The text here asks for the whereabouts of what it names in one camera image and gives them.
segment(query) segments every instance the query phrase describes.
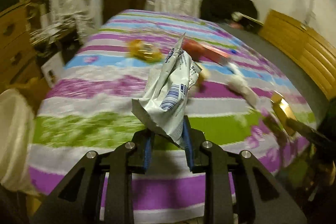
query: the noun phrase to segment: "metal screw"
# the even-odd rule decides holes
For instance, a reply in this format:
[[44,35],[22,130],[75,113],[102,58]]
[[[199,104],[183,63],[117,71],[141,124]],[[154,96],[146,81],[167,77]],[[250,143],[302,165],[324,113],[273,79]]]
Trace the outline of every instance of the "metal screw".
[[89,159],[93,159],[97,155],[96,151],[89,151],[86,153],[86,157]]
[[127,143],[125,143],[125,147],[127,149],[132,149],[132,148],[135,147],[135,143],[133,143],[133,142],[127,142]]
[[249,157],[251,157],[251,152],[250,152],[250,151],[247,151],[247,150],[244,150],[244,151],[241,152],[241,155],[242,155],[244,158],[248,159]]
[[205,147],[205,148],[210,148],[210,147],[212,147],[212,142],[205,141],[205,142],[202,143],[202,145],[203,145],[203,147]]

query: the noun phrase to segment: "white plastic bag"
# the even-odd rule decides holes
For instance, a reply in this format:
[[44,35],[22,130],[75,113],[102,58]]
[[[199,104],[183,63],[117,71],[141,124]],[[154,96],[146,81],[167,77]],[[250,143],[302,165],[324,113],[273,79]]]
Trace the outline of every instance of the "white plastic bag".
[[28,144],[34,134],[34,114],[15,89],[0,95],[0,182],[10,191],[36,195],[28,173]]
[[229,89],[241,94],[252,107],[256,108],[258,96],[248,86],[244,75],[239,71],[235,64],[228,63],[227,66],[233,72],[233,75],[231,75],[230,80],[227,83]]
[[189,89],[196,83],[201,68],[181,50],[184,36],[169,52],[161,71],[151,69],[146,93],[132,99],[132,113],[151,131],[171,138],[183,147],[183,116]]

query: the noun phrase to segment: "gold object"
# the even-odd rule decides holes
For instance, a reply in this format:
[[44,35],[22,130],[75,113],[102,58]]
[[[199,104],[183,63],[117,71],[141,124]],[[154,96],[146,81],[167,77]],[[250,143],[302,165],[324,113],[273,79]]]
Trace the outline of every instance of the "gold object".
[[272,103],[272,108],[275,112],[275,115],[280,120],[286,133],[289,136],[293,136],[295,134],[295,131],[291,129],[289,126],[287,126],[288,118],[292,118],[293,120],[296,120],[292,109],[290,108],[288,103],[285,101],[284,97],[276,91],[273,93],[271,97],[271,103]]
[[147,61],[159,62],[162,59],[160,50],[154,45],[145,44],[140,39],[128,42],[130,56]]

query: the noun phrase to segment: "striped bedspread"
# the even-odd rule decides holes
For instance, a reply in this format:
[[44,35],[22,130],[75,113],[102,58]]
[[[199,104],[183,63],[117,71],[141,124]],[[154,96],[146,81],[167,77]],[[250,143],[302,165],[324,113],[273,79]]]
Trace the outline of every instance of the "striped bedspread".
[[[298,120],[315,127],[305,99],[269,61],[214,23],[126,10],[90,37],[41,105],[29,160],[31,180],[40,192],[50,193],[87,151],[112,151],[143,128],[131,113],[131,98],[143,95],[151,65],[129,58],[126,42],[141,39],[167,54],[185,32],[188,38],[231,54],[232,62],[259,96],[257,109],[251,109],[227,88],[231,71],[203,59],[211,76],[205,90],[196,93],[187,105],[193,128],[225,150],[250,150],[270,172],[288,165],[307,146],[298,135],[280,153],[274,135],[263,123],[272,110],[269,98],[276,90],[289,101]],[[132,188],[137,223],[175,222],[203,215],[204,174],[190,173],[184,151],[160,137],[155,139],[147,174],[133,175]]]

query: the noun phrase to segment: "crumpled foil packet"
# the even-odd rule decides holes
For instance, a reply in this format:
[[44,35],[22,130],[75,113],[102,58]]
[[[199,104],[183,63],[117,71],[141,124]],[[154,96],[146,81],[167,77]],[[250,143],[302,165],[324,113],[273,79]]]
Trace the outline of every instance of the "crumpled foil packet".
[[184,147],[182,131],[188,91],[202,70],[181,49],[183,38],[184,35],[171,49],[161,70],[150,70],[145,95],[132,99],[132,113],[151,131],[180,147]]

